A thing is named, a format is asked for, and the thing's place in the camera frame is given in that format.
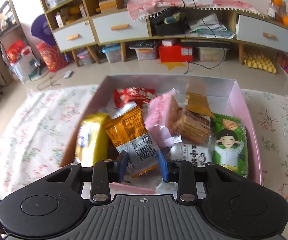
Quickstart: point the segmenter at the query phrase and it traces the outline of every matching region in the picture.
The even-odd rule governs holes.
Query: red box
[[[181,47],[160,45],[158,47],[161,62],[191,62],[193,61],[193,47]]]

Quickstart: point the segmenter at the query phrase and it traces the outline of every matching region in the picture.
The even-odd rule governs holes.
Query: pink floral cloth
[[[263,185],[288,201],[288,98],[254,90],[242,91],[257,136]],[[288,223],[283,236],[288,239]]]
[[[183,0],[185,7],[195,8],[194,2],[198,8],[213,9],[236,9],[261,15],[251,4],[239,0]],[[168,7],[184,7],[182,0],[129,0],[127,10],[133,20],[147,18],[161,12]]]
[[[33,93],[0,140],[0,199],[57,169],[98,86]]]

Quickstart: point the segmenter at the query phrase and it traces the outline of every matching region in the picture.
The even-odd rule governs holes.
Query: white cabinet
[[[140,40],[149,36],[146,20],[134,22],[128,11],[94,17],[92,20],[100,43]]]
[[[288,30],[256,18],[239,15],[236,38],[288,52]]]
[[[95,44],[95,38],[88,20],[54,32],[54,38],[61,51]]]

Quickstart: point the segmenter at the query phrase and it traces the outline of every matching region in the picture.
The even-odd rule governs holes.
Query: metal bolt
[[[105,201],[108,199],[108,196],[105,194],[95,194],[92,199],[97,202]]]
[[[191,202],[195,200],[195,197],[192,194],[183,194],[180,195],[180,200],[185,202]]]

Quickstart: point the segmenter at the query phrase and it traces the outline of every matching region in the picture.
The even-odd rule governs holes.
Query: green snack bag
[[[214,114],[211,126],[216,139],[213,162],[247,178],[248,156],[246,128],[240,119]]]

